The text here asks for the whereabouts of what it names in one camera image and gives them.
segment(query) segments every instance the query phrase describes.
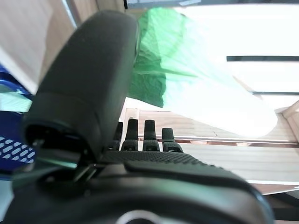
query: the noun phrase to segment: green plastic bag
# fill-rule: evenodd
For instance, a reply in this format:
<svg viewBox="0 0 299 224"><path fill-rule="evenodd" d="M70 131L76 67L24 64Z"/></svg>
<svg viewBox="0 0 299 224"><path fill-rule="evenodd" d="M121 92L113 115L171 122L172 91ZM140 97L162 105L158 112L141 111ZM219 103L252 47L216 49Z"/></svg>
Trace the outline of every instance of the green plastic bag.
<svg viewBox="0 0 299 224"><path fill-rule="evenodd" d="M274 111L233 79L198 22L154 8L139 24L140 51L128 97L238 135L264 136L275 127Z"/></svg>

